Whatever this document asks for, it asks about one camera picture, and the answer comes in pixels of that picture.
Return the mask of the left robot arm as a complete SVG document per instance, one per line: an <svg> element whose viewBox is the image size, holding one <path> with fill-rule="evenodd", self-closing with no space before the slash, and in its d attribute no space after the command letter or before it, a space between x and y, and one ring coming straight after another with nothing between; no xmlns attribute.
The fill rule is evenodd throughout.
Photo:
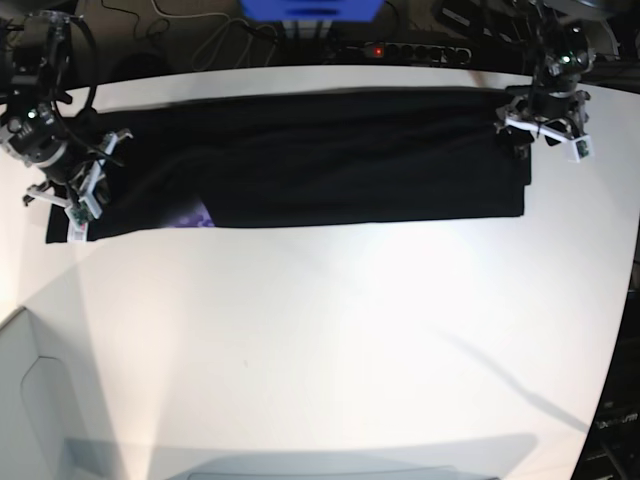
<svg viewBox="0 0 640 480"><path fill-rule="evenodd" d="M591 95L579 83L592 69L595 51L579 20L542 1L519 9L531 28L530 40L519 45L532 64L531 82L506 88L512 100L496 110L496 132L517 136L520 146L542 137L550 146L564 146L567 159L579 164L594 156L585 131Z"/></svg>

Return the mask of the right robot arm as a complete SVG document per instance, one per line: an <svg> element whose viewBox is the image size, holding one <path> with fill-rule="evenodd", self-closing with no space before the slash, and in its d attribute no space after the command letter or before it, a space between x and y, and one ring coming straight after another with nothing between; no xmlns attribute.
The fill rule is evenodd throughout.
<svg viewBox="0 0 640 480"><path fill-rule="evenodd" d="M73 102L63 86L71 60L71 30L77 28L91 53L98 55L95 38L84 19L52 10L33 11L27 16L46 23L45 38L38 53L19 47L1 61L1 103L5 106L1 148L45 176L44 182L27 189L23 203L41 200L56 206L64 211L70 225L83 231L102 216L109 202L104 165L123 165L114 151L132 134L128 129L110 131L96 141L82 132L96 113L97 60L93 61L80 112L72 119L60 112L61 103Z"/></svg>

